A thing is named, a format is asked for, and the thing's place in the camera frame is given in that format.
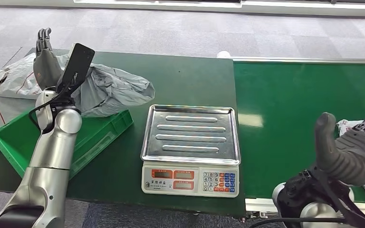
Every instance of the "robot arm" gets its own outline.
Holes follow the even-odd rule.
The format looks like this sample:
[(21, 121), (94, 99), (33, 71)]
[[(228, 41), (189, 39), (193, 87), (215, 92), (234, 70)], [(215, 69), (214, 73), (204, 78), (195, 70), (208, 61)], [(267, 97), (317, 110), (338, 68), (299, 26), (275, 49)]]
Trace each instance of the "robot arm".
[(70, 97), (84, 81), (94, 51), (75, 44), (56, 87), (43, 90), (36, 101), (41, 130), (24, 177), (4, 209), (0, 228), (63, 228), (65, 197), (75, 140), (82, 125)]
[[(337, 228), (341, 222), (365, 228), (365, 214), (353, 203), (349, 188), (365, 184), (365, 120), (336, 140), (335, 124), (329, 113), (317, 119), (315, 164), (274, 189), (272, 198), (281, 218), (262, 223), (280, 221), (286, 228)], [(338, 211), (344, 218), (337, 217)]]

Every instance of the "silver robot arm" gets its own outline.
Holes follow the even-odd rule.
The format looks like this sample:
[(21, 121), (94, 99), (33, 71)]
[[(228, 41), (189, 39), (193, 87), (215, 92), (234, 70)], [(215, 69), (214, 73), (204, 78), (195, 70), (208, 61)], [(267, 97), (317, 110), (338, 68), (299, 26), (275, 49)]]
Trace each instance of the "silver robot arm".
[(64, 227), (69, 169), (82, 125), (71, 94), (85, 80), (94, 53), (75, 44), (57, 85), (45, 88), (38, 96), (29, 117), (41, 135), (18, 189), (0, 212), (0, 228)]
[[(44, 90), (36, 107), (52, 100), (57, 93)], [(64, 227), (65, 196), (69, 168), (82, 118), (73, 106), (54, 117), (52, 105), (36, 111), (41, 135), (23, 180), (0, 212), (0, 228)]]

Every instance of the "green bin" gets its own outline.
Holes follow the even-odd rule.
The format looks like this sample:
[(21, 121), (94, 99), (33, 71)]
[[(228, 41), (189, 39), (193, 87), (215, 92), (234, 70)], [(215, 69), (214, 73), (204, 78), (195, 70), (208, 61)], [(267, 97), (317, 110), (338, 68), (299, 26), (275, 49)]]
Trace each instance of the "green bin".
[[(40, 131), (28, 117), (28, 111), (0, 127), (0, 151), (23, 177), (34, 152)], [(86, 117), (77, 134), (69, 179), (93, 160), (133, 123), (128, 110), (109, 117)]]

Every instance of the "gray robotic glove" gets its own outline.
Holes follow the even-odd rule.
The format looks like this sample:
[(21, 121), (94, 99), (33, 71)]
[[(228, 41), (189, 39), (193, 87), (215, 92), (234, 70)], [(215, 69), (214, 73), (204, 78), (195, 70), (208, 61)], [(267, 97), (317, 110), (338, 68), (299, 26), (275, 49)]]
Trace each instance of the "gray robotic glove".
[(51, 28), (42, 28), (37, 35), (36, 58), (34, 59), (33, 70), (41, 90), (56, 86), (60, 83), (59, 79), (63, 74), (57, 57), (52, 51), (50, 33)]
[(365, 184), (365, 120), (334, 139), (335, 116), (322, 113), (315, 125), (317, 167), (348, 185)]

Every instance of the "cable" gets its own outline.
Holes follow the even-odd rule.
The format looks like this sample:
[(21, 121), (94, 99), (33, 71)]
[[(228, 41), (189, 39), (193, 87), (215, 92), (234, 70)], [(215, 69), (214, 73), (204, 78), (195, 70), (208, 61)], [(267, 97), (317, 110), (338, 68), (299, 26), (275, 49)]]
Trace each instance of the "cable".
[(33, 118), (33, 113), (36, 112), (37, 110), (47, 106), (47, 105), (50, 105), (52, 104), (54, 101), (58, 100), (69, 88), (70, 84), (72, 83), (73, 80), (69, 81), (65, 86), (64, 88), (61, 90), (61, 92), (59, 92), (58, 95), (56, 95), (54, 98), (52, 98), (51, 100), (45, 102), (44, 104), (36, 107), (36, 108), (33, 108), (30, 112), (29, 112), (29, 119), (31, 120), (31, 122), (39, 129), (40, 129), (40, 126), (38, 125), (38, 123), (34, 120)]
[(256, 222), (250, 226), (250, 228), (255, 228), (268, 223), (273, 222), (335, 222), (335, 223), (345, 223), (344, 218), (270, 218)]

